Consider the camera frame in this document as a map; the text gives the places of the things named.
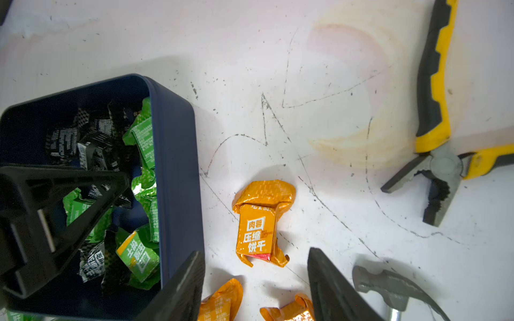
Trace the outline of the orange cookie packet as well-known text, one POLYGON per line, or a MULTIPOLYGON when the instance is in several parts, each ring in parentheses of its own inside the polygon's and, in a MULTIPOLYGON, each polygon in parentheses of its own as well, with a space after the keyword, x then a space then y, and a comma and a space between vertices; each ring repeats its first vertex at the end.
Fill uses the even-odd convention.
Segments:
POLYGON ((236 255, 253 267, 250 258, 285 267, 290 258, 278 246, 277 224, 291 209, 296 188, 285 181, 253 181, 239 191, 232 210, 240 216, 236 255))
POLYGON ((282 308, 261 308, 260 314, 267 321, 315 321, 313 302, 305 294, 297 294, 282 308))
POLYGON ((244 295, 242 284, 235 278, 201 302, 198 321, 233 321, 244 295))

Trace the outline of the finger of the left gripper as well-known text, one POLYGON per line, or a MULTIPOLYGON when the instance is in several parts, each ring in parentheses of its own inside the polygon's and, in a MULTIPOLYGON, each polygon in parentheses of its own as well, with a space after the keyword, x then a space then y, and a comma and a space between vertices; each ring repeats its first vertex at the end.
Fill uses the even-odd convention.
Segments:
POLYGON ((2 166, 1 291, 26 299, 60 275, 128 187, 122 172, 2 166), (89 185, 100 188, 100 198, 71 224, 54 223, 64 197, 89 185))

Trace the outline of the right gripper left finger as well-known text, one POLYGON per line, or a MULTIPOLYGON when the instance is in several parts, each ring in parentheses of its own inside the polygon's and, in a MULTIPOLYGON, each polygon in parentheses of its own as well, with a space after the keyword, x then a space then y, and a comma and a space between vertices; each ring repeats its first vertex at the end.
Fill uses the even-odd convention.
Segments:
POLYGON ((205 271, 205 254, 202 251, 193 251, 171 280, 135 319, 141 321, 197 320, 205 271))

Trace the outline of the dark blue storage box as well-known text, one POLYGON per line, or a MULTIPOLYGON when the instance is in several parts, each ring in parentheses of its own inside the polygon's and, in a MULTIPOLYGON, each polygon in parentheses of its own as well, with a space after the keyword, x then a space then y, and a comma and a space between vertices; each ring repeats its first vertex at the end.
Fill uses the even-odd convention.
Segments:
POLYGON ((78 249, 100 212, 129 183, 126 174, 53 167, 45 133, 72 121, 80 103, 101 108, 113 98, 135 104, 150 98, 156 153, 161 285, 175 282, 194 251, 204 250, 195 115, 190 103, 156 81, 130 74, 9 107, 1 116, 1 296, 8 309, 83 320, 134 320, 158 289, 103 295, 78 276, 78 249), (77 227, 57 227, 50 246, 37 211, 54 208, 82 183, 105 181, 109 191, 77 227))

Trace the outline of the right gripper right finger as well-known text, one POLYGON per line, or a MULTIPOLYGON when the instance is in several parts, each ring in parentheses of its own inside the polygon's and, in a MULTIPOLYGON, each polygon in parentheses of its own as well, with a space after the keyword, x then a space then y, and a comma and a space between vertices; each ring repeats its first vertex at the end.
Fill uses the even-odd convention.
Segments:
POLYGON ((309 250, 307 271, 317 321, 382 319, 321 249, 309 250))

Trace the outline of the yellow black pliers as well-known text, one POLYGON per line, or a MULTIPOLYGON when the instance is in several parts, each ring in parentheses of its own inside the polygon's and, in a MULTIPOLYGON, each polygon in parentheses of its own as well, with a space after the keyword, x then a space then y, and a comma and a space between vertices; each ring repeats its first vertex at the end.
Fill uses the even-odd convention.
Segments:
POLYGON ((458 1, 434 3, 417 74, 417 156, 381 187, 382 192, 393 193, 418 174, 430 179, 423 222, 435 227, 443 222, 461 181, 513 164, 511 144, 460 155, 451 151, 452 130, 444 81, 458 4, 458 1))

